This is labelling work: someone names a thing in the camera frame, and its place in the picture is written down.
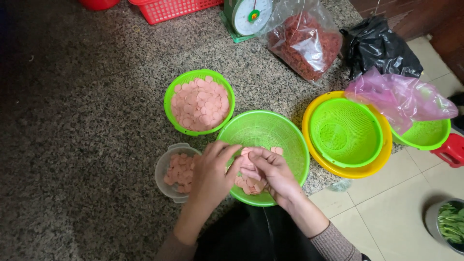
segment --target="metal pot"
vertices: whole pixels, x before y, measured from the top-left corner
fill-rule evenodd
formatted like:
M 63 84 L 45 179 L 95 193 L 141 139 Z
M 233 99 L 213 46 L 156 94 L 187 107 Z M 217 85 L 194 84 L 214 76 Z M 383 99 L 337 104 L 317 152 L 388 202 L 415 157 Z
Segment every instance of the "metal pot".
M 427 230 L 429 233 L 441 244 L 450 247 L 457 253 L 464 255 L 464 244 L 455 244 L 448 242 L 440 233 L 440 229 L 438 228 L 438 213 L 440 208 L 448 202 L 456 202 L 457 204 L 461 204 L 464 208 L 464 200 L 458 198 L 450 198 L 444 200 L 440 203 L 436 203 L 429 207 L 429 209 L 425 213 L 425 225 L 427 226 Z

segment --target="kitchen scale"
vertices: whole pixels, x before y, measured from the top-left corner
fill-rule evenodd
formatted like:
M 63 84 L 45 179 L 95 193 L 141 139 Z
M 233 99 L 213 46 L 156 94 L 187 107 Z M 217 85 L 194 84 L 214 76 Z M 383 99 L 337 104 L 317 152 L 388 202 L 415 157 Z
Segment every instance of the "kitchen scale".
M 223 20 L 235 43 L 254 37 L 272 12 L 272 0 L 225 0 Z

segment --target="dried red chili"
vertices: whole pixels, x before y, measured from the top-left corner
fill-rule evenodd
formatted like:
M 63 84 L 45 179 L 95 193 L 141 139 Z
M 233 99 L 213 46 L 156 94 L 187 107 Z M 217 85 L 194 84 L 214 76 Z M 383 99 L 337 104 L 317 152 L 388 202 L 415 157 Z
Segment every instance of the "dried red chili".
M 325 29 L 308 12 L 290 16 L 268 33 L 269 49 L 308 81 L 317 81 L 342 45 L 338 32 Z

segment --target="clear plastic bag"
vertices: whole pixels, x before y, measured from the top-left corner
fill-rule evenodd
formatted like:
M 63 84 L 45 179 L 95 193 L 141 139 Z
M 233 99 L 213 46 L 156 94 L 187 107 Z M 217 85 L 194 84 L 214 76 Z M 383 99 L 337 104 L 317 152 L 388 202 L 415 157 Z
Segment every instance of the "clear plastic bag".
M 458 115 L 454 103 L 441 96 L 435 86 L 394 73 L 381 75 L 375 67 L 351 81 L 345 97 L 372 104 L 399 135 L 410 129 L 413 121 L 450 119 Z
M 281 0 L 256 35 L 307 81 L 317 81 L 342 46 L 342 35 L 319 0 Z

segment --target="red plastic basket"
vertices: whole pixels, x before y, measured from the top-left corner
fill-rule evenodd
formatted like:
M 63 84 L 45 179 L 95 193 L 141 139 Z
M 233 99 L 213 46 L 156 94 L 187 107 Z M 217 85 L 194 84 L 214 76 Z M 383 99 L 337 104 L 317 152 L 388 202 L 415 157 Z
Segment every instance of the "red plastic basket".
M 129 0 L 151 25 L 224 3 L 224 0 Z

